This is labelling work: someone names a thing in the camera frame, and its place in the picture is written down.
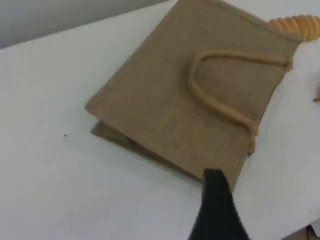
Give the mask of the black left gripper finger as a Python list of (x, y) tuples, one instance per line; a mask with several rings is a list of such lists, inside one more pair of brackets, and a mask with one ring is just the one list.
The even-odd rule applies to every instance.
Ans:
[(201, 204), (189, 240), (248, 240), (228, 180), (221, 169), (203, 172)]

